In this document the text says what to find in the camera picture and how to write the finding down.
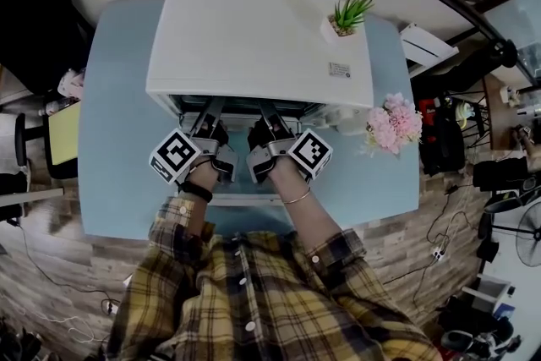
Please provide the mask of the white toaster oven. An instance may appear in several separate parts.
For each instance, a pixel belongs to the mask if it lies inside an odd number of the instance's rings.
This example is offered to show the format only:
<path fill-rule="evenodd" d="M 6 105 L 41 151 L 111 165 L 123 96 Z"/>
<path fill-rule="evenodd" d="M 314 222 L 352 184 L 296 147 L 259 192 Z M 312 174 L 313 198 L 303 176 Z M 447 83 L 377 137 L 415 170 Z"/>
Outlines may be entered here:
<path fill-rule="evenodd" d="M 146 91 L 178 119 L 184 102 L 308 103 L 294 131 L 362 134 L 374 105 L 366 31 L 330 44 L 320 25 L 336 0 L 165 0 Z"/>

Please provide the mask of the gold bangle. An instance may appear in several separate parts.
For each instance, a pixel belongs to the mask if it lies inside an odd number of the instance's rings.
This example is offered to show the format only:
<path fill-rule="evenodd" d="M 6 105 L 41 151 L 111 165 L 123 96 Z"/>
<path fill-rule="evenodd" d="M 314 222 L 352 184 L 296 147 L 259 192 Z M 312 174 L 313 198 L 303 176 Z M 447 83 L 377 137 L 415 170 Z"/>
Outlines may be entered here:
<path fill-rule="evenodd" d="M 307 198 L 310 195 L 310 193 L 311 193 L 311 188 L 308 188 L 307 191 L 303 195 L 297 197 L 296 199 L 293 199 L 293 200 L 284 200 L 284 199 L 282 199 L 281 201 L 282 201 L 282 203 L 284 205 L 296 204 L 299 201 L 304 200 L 305 198 Z"/>

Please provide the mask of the pale green kettle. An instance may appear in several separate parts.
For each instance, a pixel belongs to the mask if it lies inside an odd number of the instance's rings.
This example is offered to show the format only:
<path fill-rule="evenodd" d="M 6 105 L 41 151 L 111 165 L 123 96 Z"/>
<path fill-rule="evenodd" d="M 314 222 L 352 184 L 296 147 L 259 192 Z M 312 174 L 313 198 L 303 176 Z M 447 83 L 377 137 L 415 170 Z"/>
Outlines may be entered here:
<path fill-rule="evenodd" d="M 473 106 L 466 101 L 459 101 L 455 106 L 455 120 L 461 130 L 464 130 L 467 125 L 467 120 L 473 118 L 475 111 Z"/>

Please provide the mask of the pink flowers in white vase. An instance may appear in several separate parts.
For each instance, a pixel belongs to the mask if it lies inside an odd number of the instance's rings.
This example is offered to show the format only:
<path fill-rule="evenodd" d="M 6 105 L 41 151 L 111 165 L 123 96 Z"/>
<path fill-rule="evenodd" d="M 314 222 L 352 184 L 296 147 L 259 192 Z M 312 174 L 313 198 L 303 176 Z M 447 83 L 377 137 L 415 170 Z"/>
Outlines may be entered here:
<path fill-rule="evenodd" d="M 415 104 L 402 93 L 388 94 L 380 107 L 369 110 L 362 155 L 383 152 L 399 158 L 402 149 L 418 145 L 422 136 L 423 117 Z"/>

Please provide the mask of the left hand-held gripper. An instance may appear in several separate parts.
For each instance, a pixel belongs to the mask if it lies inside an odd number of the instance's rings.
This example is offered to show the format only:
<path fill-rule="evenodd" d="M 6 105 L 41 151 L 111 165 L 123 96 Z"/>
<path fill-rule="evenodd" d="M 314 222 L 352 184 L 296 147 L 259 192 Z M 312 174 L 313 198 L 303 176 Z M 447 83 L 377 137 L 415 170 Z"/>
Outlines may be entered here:
<path fill-rule="evenodd" d="M 225 182 L 236 180 L 238 154 L 227 144 L 221 144 L 213 138 L 203 138 L 200 132 L 204 121 L 217 124 L 221 120 L 221 112 L 225 98 L 215 96 L 208 100 L 199 114 L 189 136 L 181 129 L 174 129 L 151 152 L 150 167 L 171 185 L 179 177 L 186 176 L 192 163 L 199 157 L 209 157 L 212 166 L 222 175 Z"/>

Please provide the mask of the white chair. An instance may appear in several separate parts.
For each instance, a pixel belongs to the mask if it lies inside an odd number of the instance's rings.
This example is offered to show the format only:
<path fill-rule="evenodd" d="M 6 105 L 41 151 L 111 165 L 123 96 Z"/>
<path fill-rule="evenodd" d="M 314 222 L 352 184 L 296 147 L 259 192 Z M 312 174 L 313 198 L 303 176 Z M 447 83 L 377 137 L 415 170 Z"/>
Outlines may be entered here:
<path fill-rule="evenodd" d="M 459 53 L 457 47 L 448 45 L 415 23 L 404 28 L 400 37 L 406 59 L 414 63 L 408 68 L 411 79 Z"/>

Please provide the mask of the black standing fan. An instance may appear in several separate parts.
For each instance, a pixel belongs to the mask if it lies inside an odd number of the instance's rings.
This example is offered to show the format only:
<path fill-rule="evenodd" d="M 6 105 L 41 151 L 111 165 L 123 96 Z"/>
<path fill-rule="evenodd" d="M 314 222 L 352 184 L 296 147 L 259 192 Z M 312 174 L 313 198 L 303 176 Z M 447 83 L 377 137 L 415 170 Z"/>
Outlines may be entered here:
<path fill-rule="evenodd" d="M 519 207 L 522 207 L 521 201 L 509 194 L 497 194 L 488 200 L 478 225 L 478 238 L 482 241 L 490 240 L 495 229 L 512 232 L 516 235 L 516 254 L 520 261 L 527 267 L 541 266 L 541 202 L 527 208 L 517 227 L 494 224 L 496 214 Z"/>

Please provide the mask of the black mesh office chair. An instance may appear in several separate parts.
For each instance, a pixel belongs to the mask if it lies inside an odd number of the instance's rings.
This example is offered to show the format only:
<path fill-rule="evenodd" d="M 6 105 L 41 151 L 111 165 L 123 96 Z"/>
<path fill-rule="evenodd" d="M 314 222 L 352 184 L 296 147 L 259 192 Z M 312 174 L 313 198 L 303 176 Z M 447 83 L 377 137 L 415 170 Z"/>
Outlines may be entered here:
<path fill-rule="evenodd" d="M 34 95 L 86 66 L 94 34 L 72 0 L 0 0 L 0 65 Z"/>

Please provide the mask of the person's left hand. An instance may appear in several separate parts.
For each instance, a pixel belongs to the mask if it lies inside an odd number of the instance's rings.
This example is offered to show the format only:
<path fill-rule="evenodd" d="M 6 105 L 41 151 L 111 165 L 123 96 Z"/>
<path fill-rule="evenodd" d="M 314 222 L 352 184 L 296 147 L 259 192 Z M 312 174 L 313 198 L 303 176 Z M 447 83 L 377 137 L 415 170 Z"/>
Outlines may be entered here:
<path fill-rule="evenodd" d="M 219 143 L 219 146 L 228 144 L 229 136 L 227 129 L 221 120 L 217 121 L 217 124 L 213 124 L 211 121 L 204 121 L 200 132 L 205 139 L 213 139 Z"/>

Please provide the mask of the pink white plush toy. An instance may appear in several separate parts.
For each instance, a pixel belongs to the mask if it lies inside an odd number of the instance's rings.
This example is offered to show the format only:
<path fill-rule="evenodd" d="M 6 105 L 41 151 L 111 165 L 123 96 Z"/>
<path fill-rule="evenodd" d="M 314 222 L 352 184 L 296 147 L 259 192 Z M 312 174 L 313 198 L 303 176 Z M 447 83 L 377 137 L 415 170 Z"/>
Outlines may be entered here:
<path fill-rule="evenodd" d="M 74 98 L 80 101 L 83 98 L 85 82 L 85 69 L 75 71 L 70 69 L 60 79 L 57 92 L 67 98 Z"/>

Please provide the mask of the chair with yellow seat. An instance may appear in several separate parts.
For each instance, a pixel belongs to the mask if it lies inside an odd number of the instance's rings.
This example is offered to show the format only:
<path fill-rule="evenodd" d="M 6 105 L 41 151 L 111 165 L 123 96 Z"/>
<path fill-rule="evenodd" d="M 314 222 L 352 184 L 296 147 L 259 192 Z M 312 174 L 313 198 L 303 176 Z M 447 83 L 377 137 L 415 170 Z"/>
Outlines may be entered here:
<path fill-rule="evenodd" d="M 51 178 L 64 180 L 78 177 L 79 116 L 81 102 L 69 103 L 61 108 L 67 98 L 49 104 L 55 112 L 41 112 L 42 125 L 27 128 L 26 117 L 20 113 L 15 120 L 14 147 L 17 164 L 29 166 L 26 144 L 43 138 L 46 166 Z"/>

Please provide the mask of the black wristband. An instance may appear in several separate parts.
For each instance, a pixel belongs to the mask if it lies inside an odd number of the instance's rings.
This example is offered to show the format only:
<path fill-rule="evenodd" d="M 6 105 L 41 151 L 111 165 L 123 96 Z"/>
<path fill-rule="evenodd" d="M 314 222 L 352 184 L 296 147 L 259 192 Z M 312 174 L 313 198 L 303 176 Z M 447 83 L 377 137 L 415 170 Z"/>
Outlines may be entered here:
<path fill-rule="evenodd" d="M 205 189 L 195 183 L 191 183 L 190 181 L 184 181 L 181 183 L 179 189 L 186 194 L 199 197 L 206 203 L 210 203 L 213 199 L 213 193 L 211 193 L 208 189 Z"/>

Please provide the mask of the black backpack with red patch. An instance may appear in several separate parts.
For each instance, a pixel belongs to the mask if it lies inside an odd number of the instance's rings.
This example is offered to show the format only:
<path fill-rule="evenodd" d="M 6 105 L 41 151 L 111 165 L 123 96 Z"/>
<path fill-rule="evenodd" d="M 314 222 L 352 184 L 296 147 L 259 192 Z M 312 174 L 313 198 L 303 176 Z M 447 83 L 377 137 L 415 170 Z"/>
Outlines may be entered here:
<path fill-rule="evenodd" d="M 430 177 L 442 172 L 458 172 L 465 167 L 464 139 L 452 103 L 450 97 L 418 101 L 422 114 L 419 153 L 424 174 Z"/>

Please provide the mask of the person's right hand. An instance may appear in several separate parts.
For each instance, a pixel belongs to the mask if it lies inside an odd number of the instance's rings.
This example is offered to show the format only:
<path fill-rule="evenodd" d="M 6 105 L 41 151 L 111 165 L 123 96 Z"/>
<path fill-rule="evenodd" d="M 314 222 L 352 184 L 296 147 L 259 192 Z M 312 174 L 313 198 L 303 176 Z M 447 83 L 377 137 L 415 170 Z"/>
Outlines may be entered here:
<path fill-rule="evenodd" d="M 257 146 L 264 148 L 275 140 L 273 127 L 269 126 L 263 118 L 260 118 L 249 130 L 248 144 L 250 150 L 254 150 Z"/>

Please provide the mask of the person's right forearm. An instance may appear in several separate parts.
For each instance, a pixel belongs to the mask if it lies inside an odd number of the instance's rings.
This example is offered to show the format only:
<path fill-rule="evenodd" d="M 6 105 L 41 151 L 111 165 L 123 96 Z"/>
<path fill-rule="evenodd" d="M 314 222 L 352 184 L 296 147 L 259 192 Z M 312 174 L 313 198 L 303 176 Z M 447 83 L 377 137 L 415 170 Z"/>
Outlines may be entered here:
<path fill-rule="evenodd" d="M 293 200 L 309 188 L 290 157 L 280 157 L 268 178 L 281 200 Z M 317 200 L 314 193 L 296 204 L 284 205 L 307 250 L 315 249 L 341 232 L 340 227 Z"/>

